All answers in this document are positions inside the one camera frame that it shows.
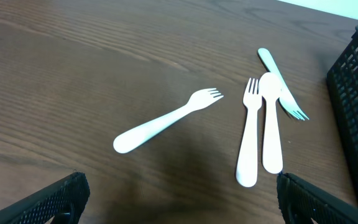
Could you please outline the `light blue plastic fork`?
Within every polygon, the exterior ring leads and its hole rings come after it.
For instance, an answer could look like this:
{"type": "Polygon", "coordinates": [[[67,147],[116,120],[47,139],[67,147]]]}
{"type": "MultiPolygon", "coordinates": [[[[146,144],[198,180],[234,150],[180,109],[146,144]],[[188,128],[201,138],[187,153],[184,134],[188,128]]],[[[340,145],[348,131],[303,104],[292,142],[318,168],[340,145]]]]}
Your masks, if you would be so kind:
{"type": "Polygon", "coordinates": [[[279,97],[279,102],[283,109],[296,119],[302,121],[309,120],[309,117],[301,110],[298,103],[294,99],[291,91],[287,87],[287,84],[285,83],[282,74],[280,73],[270,51],[266,48],[259,48],[257,50],[257,54],[261,62],[264,64],[265,68],[269,72],[275,74],[280,83],[282,84],[282,93],[279,97]]]}

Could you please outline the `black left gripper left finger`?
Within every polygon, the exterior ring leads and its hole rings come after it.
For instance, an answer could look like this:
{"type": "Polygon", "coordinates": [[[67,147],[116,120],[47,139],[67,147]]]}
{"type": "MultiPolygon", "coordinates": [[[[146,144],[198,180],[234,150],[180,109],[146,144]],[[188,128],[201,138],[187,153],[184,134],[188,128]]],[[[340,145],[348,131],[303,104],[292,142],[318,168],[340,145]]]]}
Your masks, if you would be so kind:
{"type": "Polygon", "coordinates": [[[77,224],[89,197],[85,174],[74,172],[0,210],[0,224],[77,224]]]}

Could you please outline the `white plastic spoon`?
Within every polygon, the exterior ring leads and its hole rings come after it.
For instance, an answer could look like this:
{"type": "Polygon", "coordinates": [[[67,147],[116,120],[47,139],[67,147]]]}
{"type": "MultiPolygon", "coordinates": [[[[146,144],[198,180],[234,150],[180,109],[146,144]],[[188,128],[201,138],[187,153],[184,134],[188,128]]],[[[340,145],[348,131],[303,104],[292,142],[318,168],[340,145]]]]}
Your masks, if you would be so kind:
{"type": "Polygon", "coordinates": [[[265,125],[262,144],[262,165],[271,174],[283,169],[282,147],[277,119],[276,103],[282,91],[282,84],[275,74],[267,72],[259,81],[259,93],[265,100],[265,125]]]}

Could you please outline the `white plastic fork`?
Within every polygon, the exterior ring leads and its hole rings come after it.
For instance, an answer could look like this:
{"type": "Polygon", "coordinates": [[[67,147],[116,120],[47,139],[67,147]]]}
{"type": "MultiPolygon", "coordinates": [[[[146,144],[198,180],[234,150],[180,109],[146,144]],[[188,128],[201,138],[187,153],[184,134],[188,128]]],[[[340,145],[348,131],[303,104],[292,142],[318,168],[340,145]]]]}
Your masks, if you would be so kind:
{"type": "Polygon", "coordinates": [[[113,141],[113,148],[121,154],[131,152],[188,114],[205,109],[223,97],[216,88],[198,90],[180,108],[118,135],[113,141]]]}
{"type": "Polygon", "coordinates": [[[246,123],[236,167],[236,179],[243,187],[253,187],[257,182],[257,120],[262,106],[262,96],[258,92],[258,79],[249,78],[243,97],[247,108],[246,123]]]}

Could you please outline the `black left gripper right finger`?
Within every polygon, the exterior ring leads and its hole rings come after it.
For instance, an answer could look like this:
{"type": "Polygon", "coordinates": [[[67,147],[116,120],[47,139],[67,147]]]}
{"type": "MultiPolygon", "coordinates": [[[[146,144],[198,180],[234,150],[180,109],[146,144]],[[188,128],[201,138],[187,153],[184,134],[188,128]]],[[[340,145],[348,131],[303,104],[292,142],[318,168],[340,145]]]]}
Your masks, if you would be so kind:
{"type": "Polygon", "coordinates": [[[294,174],[278,174],[277,193],[286,224],[358,224],[358,208],[294,174]]]}

